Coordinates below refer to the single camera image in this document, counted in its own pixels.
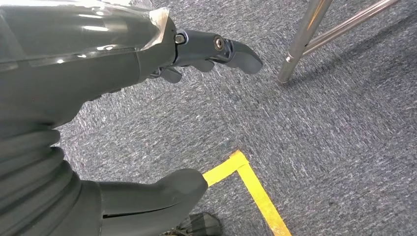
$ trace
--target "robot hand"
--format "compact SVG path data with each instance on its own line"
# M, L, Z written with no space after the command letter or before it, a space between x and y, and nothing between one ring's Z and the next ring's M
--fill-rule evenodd
M209 72L215 62L239 68L247 74L255 74L263 66L261 59L247 45L215 33L180 29L173 40L176 45L174 62L168 67L160 67L152 77L177 83L182 75L174 69L175 66L193 66L199 71Z

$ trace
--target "protective plastic film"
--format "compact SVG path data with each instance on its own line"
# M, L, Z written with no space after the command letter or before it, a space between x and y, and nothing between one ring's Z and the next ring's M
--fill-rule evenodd
M0 70L146 50L162 41L168 14L95 0L0 0Z

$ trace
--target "black shoe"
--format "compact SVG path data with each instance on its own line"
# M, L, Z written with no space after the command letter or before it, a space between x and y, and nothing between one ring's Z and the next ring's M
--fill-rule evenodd
M208 213L190 215L175 229L162 235L170 236L221 236L220 221Z

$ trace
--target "gray carpet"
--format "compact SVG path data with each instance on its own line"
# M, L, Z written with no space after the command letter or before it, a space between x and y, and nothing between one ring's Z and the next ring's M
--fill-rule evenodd
M334 1L319 32L373 2ZM417 235L417 2L303 58L280 86L307 4L155 0L178 28L250 45L264 68L187 68L176 85L148 80L89 102L60 128L67 159L84 179L151 183L205 172L240 149L294 236ZM272 235L236 174L195 210L217 215L226 236Z

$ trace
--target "metal leg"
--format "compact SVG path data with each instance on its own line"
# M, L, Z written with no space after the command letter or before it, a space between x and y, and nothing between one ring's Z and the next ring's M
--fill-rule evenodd
M305 48L305 52L302 55L305 56L305 55L310 54L311 52L315 51L321 46L329 43L333 39L355 28L359 24L376 16L378 13L384 11L385 9L389 8L390 6L394 5L395 3L399 1L400 0L381 0L373 4L372 6L358 12L355 16L351 17L345 22L339 24L338 26L332 28L331 30L311 40L311 42L308 43L307 47Z
M295 35L294 41L282 64L281 71L278 75L279 82L286 83L289 81L292 72L302 57L302 53L305 51L305 47L316 32L331 2L332 0L311 0L301 20L301 25Z

